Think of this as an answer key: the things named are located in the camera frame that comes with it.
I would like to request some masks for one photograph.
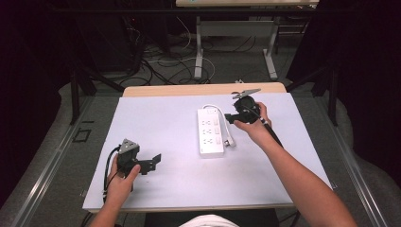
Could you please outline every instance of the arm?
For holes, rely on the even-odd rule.
[[[112,170],[108,176],[110,184],[107,190],[107,199],[92,221],[91,227],[114,226],[120,208],[130,194],[133,181],[138,176],[140,169],[139,165],[134,166],[126,179],[121,178],[118,173],[114,176],[117,172],[117,155],[114,156]]]
[[[269,121],[266,106],[258,102],[261,116]],[[339,197],[313,172],[275,142],[261,121],[235,125],[269,157],[274,170],[296,207],[311,226],[357,226]]]

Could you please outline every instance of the desk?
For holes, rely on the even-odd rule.
[[[268,106],[288,152],[330,185],[292,96],[281,83],[131,87],[119,100],[83,209],[97,212],[102,206],[106,159],[124,138],[141,146],[138,159],[162,153],[162,162],[156,171],[138,176],[122,212],[293,206],[269,159],[235,126],[229,130],[237,146],[225,148],[224,157],[202,159],[199,154],[197,109],[216,104],[234,114],[231,92],[251,88],[262,89],[253,97]]]
[[[317,5],[319,0],[177,0],[178,7],[280,7]],[[202,21],[197,17],[197,59],[195,79],[201,78],[203,49],[201,48],[202,36],[258,36],[270,37],[268,48],[263,49],[263,55],[270,79],[278,80],[273,61],[272,49],[277,36],[280,17],[274,17],[274,21]]]

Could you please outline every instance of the black device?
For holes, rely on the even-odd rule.
[[[139,145],[128,139],[124,139],[118,151],[117,168],[119,172],[127,177],[135,165],[140,165],[140,173],[147,175],[150,171],[156,170],[156,165],[162,161],[162,154],[154,156],[151,160],[139,161],[136,155],[139,152]]]
[[[233,94],[237,94],[233,97],[233,99],[238,98],[238,101],[234,103],[235,110],[238,114],[229,114],[226,113],[224,116],[233,124],[235,120],[239,120],[244,123],[252,124],[260,117],[260,108],[254,102],[254,99],[249,96],[249,94],[255,93],[260,91],[260,89],[253,89],[253,90],[246,90],[242,93],[235,92]]]

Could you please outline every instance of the power outlet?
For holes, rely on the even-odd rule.
[[[198,130],[200,138],[200,156],[218,158],[224,154],[221,139],[220,121],[217,109],[198,110]]]

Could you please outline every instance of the white power strip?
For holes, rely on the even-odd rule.
[[[198,130],[200,137],[200,156],[202,158],[218,158],[224,154],[221,139],[220,121],[217,109],[198,110]]]

